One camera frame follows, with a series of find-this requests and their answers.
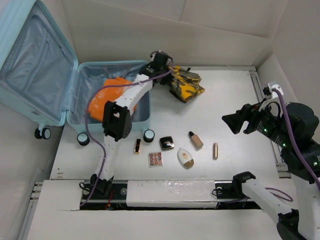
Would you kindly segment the camouflage yellow green garment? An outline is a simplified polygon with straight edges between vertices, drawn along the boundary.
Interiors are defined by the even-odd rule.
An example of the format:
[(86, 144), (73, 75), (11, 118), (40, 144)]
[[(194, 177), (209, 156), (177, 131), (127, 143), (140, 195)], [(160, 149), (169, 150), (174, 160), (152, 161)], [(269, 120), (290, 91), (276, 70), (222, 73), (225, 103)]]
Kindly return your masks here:
[(199, 74), (190, 72), (190, 68), (184, 69), (175, 65), (169, 69), (172, 76), (169, 92), (181, 102), (187, 103), (205, 92), (205, 89), (200, 86), (202, 78)]

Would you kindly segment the beige foundation bottle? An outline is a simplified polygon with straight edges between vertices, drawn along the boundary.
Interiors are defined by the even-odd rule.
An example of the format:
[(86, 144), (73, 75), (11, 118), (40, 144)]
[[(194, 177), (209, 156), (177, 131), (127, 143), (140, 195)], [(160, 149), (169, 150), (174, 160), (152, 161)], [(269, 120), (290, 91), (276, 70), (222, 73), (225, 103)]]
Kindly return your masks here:
[(201, 141), (201, 139), (198, 137), (197, 134), (194, 134), (192, 131), (189, 131), (188, 135), (192, 144), (197, 150), (201, 149), (204, 146), (203, 142)]

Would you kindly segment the orange tie-dye garment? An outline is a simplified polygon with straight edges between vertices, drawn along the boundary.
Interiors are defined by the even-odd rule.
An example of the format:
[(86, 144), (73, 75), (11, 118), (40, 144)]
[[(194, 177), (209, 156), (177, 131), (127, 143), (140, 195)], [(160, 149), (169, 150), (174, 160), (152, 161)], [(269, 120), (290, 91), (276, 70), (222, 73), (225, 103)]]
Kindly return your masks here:
[[(103, 84), (103, 86), (115, 86), (115, 85), (127, 85), (130, 84), (131, 81), (116, 77), (115, 79), (107, 78)], [(88, 112), (90, 117), (102, 122), (104, 116), (104, 108), (106, 102), (114, 102), (117, 98), (119, 98), (129, 87), (108, 87), (99, 91), (92, 99), (89, 104)]]

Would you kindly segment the black square compact case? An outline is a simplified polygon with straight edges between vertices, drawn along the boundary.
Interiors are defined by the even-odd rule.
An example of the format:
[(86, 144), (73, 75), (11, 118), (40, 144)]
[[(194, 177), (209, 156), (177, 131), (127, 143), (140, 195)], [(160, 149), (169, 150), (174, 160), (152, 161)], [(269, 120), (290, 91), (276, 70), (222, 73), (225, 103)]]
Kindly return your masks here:
[(174, 140), (171, 136), (164, 136), (159, 139), (160, 147), (162, 150), (171, 150), (175, 147)]

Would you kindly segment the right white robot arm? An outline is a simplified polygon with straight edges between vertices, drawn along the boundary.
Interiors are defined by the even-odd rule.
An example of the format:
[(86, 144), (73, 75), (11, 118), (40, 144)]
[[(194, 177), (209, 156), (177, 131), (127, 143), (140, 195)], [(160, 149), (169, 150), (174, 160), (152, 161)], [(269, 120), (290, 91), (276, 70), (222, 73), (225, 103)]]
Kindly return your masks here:
[(233, 114), (222, 116), (233, 134), (238, 134), (244, 122), (244, 134), (261, 133), (281, 147), (280, 156), (288, 167), (295, 186), (298, 208), (284, 204), (249, 171), (233, 176), (229, 192), (233, 197), (253, 200), (276, 225), (283, 240), (318, 240), (320, 238), (320, 145), (312, 137), (319, 124), (314, 111), (292, 102), (283, 107), (288, 114), (291, 131), (285, 117), (274, 116), (269, 109), (258, 110), (260, 103), (245, 104)]

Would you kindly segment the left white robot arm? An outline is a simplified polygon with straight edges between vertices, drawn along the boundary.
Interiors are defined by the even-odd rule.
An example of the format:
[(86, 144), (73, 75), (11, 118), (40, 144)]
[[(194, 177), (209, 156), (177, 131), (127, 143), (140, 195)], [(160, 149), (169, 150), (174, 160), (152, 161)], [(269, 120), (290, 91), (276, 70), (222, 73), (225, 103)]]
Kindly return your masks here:
[(168, 76), (173, 69), (173, 58), (163, 51), (154, 51), (151, 62), (144, 65), (136, 79), (129, 84), (121, 84), (127, 90), (116, 100), (104, 105), (102, 128), (104, 143), (97, 142), (102, 148), (102, 157), (95, 173), (90, 178), (90, 195), (97, 194), (107, 198), (112, 191), (114, 168), (122, 139), (132, 130), (132, 115), (135, 105), (152, 89), (156, 82)]

